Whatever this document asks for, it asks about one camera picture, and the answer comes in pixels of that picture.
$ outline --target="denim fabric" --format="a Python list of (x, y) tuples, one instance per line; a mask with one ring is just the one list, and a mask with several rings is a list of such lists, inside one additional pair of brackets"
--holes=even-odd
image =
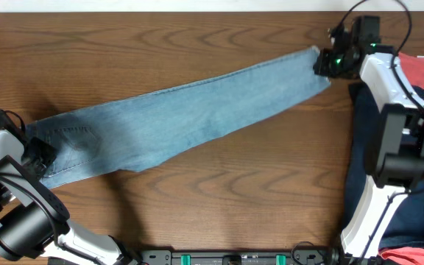
[(326, 89), (309, 48), (220, 77), (75, 110), (27, 126), (59, 150), (48, 188), (115, 170), (140, 172), (278, 114)]
[[(414, 89), (424, 99), (424, 90), (416, 87)], [(343, 227), (353, 217), (364, 190), (364, 147), (379, 117), (377, 105), (367, 86), (350, 87), (350, 95), (354, 104), (353, 147), (344, 193)], [(392, 217), (379, 247), (424, 248), (424, 194), (410, 196), (402, 202)]]

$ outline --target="green tape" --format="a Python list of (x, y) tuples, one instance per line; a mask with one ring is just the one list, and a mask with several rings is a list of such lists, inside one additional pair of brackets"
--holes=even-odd
[(276, 265), (286, 265), (286, 256), (276, 255)]
[(191, 256), (181, 255), (181, 265), (191, 265)]

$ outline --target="jeans pocket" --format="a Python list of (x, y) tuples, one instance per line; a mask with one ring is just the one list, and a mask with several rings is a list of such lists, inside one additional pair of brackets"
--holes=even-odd
[(66, 127), (46, 132), (46, 142), (58, 150), (46, 177), (91, 162), (99, 152), (101, 139), (89, 126)]

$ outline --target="wooden table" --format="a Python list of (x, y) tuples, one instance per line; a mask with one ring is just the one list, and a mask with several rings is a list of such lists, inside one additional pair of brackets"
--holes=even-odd
[[(0, 14), (0, 108), (27, 123), (328, 46), (343, 13)], [(406, 33), (382, 15), (384, 43)], [(424, 13), (404, 52), (424, 54)], [(339, 231), (350, 157), (346, 82), (145, 172), (56, 188), (74, 221), (130, 246), (289, 249)], [(0, 264), (8, 264), (0, 258)], [(45, 264), (24, 259), (22, 264)]]

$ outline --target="white wall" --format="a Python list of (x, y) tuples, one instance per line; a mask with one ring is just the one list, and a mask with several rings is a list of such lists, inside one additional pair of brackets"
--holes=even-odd
[[(0, 12), (130, 11), (344, 11), (359, 0), (0, 0)], [(404, 0), (424, 11), (424, 0)], [(400, 10), (392, 0), (372, 0), (357, 10)]]

